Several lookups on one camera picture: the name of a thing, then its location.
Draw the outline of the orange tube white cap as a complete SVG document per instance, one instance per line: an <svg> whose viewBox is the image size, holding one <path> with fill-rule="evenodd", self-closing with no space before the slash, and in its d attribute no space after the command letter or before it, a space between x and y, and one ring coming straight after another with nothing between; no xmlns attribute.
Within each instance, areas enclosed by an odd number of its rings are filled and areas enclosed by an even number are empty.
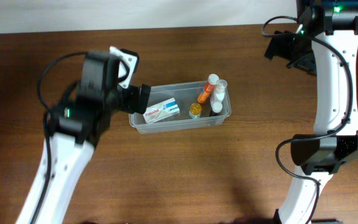
<svg viewBox="0 0 358 224"><path fill-rule="evenodd" d="M219 82L219 77L217 74L212 73L209 75L208 80L197 99L199 104L203 104L206 102L206 100L208 99L208 97L210 96L211 92L213 91L214 87L217 85L218 82Z"/></svg>

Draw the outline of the white Panadol box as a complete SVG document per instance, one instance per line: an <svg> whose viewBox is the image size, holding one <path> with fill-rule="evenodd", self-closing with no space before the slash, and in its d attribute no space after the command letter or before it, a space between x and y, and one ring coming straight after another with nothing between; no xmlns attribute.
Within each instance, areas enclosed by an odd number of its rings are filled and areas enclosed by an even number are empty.
<svg viewBox="0 0 358 224"><path fill-rule="evenodd" d="M146 124L156 123L180 113L176 99L170 98L155 105L147 107L143 114Z"/></svg>

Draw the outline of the small gold lid jar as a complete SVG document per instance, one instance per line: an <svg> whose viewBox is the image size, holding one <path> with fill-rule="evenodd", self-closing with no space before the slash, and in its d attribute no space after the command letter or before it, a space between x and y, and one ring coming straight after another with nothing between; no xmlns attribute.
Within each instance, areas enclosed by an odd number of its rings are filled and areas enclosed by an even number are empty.
<svg viewBox="0 0 358 224"><path fill-rule="evenodd" d="M199 103L193 103L189 108L189 115L192 119L197 119L201 117L202 106Z"/></svg>

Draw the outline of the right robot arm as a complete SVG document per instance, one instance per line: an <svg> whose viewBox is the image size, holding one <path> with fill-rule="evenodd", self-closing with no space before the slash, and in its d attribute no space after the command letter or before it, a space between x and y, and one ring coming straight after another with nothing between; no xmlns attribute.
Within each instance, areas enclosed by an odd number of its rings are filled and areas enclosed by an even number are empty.
<svg viewBox="0 0 358 224"><path fill-rule="evenodd" d="M358 159L358 0L298 1L296 10L298 29L272 33L265 56L314 75L318 102L313 133L287 140L295 168L274 223L311 223L326 184Z"/></svg>

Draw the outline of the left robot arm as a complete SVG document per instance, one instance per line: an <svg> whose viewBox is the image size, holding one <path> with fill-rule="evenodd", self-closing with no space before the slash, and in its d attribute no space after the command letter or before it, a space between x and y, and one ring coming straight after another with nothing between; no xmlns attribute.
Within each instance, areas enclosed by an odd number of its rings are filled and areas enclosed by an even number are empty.
<svg viewBox="0 0 358 224"><path fill-rule="evenodd" d="M17 223L61 223L76 184L90 162L114 113L145 113L151 87L133 86L139 55L111 47L89 51L81 79L63 92L43 115L44 148Z"/></svg>

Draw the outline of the dark bottle white cap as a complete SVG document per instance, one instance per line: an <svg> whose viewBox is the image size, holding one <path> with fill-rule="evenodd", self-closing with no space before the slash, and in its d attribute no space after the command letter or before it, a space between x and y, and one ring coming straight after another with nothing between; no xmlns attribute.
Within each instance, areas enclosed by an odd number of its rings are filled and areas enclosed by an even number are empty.
<svg viewBox="0 0 358 224"><path fill-rule="evenodd" d="M210 116L219 116L222 109L223 109L222 103L216 101L211 104L211 111L210 111L209 115Z"/></svg>

